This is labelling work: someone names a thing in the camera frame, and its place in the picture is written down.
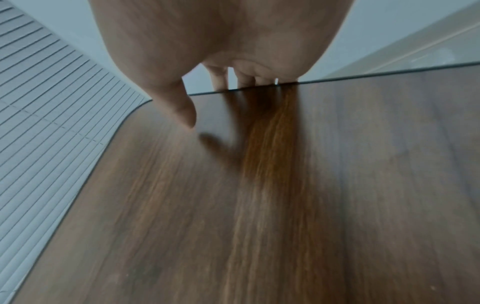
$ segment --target palm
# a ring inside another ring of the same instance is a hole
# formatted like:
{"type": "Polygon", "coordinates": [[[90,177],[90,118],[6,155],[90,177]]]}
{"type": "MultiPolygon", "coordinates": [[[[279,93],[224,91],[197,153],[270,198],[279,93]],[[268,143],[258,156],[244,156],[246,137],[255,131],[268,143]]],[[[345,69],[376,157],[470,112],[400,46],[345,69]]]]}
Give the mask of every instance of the palm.
{"type": "Polygon", "coordinates": [[[182,76],[199,63],[215,90],[292,82],[320,58],[353,0],[90,0],[117,66],[188,126],[182,76]]]}

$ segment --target dark wood grain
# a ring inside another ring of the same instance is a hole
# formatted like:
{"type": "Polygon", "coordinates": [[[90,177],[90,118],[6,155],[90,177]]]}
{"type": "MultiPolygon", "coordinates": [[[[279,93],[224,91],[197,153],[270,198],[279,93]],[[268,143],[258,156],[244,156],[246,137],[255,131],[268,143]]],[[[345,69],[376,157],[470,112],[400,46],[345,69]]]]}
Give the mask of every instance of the dark wood grain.
{"type": "Polygon", "coordinates": [[[480,299],[480,67],[131,114],[14,300],[480,299]]]}

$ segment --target brown wooden surface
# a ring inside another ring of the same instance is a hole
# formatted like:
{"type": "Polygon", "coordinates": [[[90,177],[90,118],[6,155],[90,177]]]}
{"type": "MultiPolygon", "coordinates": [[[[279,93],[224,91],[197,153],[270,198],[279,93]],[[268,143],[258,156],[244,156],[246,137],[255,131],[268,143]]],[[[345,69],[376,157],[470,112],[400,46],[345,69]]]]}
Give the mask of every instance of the brown wooden surface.
{"type": "Polygon", "coordinates": [[[479,66],[193,99],[126,119],[15,304],[479,302],[479,66]]]}

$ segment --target white wall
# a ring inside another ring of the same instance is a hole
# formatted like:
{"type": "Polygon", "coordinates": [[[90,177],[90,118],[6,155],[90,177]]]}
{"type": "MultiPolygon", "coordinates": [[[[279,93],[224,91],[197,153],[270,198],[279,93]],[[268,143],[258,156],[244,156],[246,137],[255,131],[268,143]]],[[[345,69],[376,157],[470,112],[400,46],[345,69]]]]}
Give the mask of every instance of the white wall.
{"type": "MultiPolygon", "coordinates": [[[[119,73],[94,24],[87,0],[10,0],[105,68],[119,73]]],[[[320,79],[480,0],[356,0],[325,55],[301,78],[320,79]]],[[[230,88],[236,80],[230,74],[230,88]]],[[[212,90],[203,67],[184,78],[190,94],[212,90]]]]}

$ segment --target wood grain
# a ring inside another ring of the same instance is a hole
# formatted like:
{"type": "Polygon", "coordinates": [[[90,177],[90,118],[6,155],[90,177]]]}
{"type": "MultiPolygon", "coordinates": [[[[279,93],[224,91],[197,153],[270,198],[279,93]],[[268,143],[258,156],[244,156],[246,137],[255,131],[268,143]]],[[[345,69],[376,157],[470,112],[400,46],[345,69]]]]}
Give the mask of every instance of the wood grain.
{"type": "Polygon", "coordinates": [[[149,103],[118,130],[14,300],[480,299],[480,67],[149,103]]]}

